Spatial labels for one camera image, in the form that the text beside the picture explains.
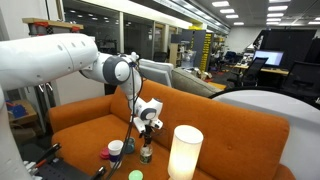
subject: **ceiling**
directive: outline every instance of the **ceiling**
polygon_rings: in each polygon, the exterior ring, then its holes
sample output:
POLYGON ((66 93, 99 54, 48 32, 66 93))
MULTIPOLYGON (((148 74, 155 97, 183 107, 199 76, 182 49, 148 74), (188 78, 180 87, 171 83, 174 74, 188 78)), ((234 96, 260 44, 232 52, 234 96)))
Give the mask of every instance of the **ceiling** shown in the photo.
MULTIPOLYGON (((169 15, 174 15, 183 20, 188 20, 181 13, 176 15, 177 12, 171 10, 168 7, 157 4, 153 0, 131 0, 152 9, 158 10, 169 15)), ((230 6, 235 13, 239 15, 236 19, 227 19, 225 14, 220 13, 220 9, 212 6, 212 2, 221 0, 185 0, 185 2, 197 7, 205 12, 207 15, 217 19, 220 23, 227 27, 234 26, 234 22, 243 22, 245 26, 267 26, 266 19, 268 14, 268 7, 270 5, 268 0, 228 0, 230 6)), ((308 22, 314 20, 316 17, 320 17, 320 0, 291 0, 286 3, 272 3, 272 5, 287 5, 288 9, 282 11, 284 16, 281 18, 281 26, 309 26, 308 22)))

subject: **cylindrical lamp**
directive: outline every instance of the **cylindrical lamp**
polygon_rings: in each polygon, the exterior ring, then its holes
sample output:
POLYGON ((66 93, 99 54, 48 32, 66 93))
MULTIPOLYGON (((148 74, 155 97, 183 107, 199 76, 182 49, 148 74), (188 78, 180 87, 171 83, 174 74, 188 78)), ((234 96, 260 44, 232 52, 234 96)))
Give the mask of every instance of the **cylindrical lamp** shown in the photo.
POLYGON ((180 125, 174 129, 168 165, 171 179, 192 179, 202 141, 201 131, 192 126, 180 125))

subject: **orange couch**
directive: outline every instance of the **orange couch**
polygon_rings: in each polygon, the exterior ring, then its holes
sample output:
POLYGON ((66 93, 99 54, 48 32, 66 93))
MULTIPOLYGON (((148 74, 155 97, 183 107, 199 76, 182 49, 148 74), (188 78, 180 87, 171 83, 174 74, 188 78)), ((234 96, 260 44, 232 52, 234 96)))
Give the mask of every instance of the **orange couch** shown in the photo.
MULTIPOLYGON (((204 135, 193 179, 295 179, 291 171, 279 164, 289 125, 278 116, 234 107, 197 95, 145 81, 140 97, 163 102, 159 119, 165 133, 154 137, 153 159, 139 161, 143 139, 136 139, 133 154, 125 155, 112 179, 128 179, 132 170, 143 172, 144 179, 168 179, 167 166, 174 128, 188 124, 204 135)), ((113 95, 62 105, 50 109, 54 131, 52 143, 60 142, 58 156, 80 170, 93 175, 109 162, 100 151, 115 139, 123 140, 130 111, 124 93, 118 88, 113 95)))

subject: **couch armrest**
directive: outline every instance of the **couch armrest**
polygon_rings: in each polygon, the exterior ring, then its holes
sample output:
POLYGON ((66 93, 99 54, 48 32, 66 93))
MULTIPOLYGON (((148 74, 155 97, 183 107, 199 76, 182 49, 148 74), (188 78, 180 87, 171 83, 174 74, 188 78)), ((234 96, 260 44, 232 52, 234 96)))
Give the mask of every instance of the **couch armrest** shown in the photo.
POLYGON ((91 98, 49 109, 53 132, 110 114, 112 97, 91 98))

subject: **desk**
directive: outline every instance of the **desk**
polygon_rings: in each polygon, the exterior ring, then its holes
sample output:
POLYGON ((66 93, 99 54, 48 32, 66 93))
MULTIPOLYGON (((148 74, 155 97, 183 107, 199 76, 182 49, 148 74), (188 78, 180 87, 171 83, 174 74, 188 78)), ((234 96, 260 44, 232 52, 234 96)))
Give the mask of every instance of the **desk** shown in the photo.
MULTIPOLYGON (((234 68, 239 68, 239 69, 248 69, 249 66, 243 66, 243 65, 235 65, 233 66, 234 68)), ((269 72, 269 73, 275 73, 275 74, 281 74, 281 75, 288 75, 289 71, 283 71, 281 69, 266 69, 262 68, 262 72, 269 72)))

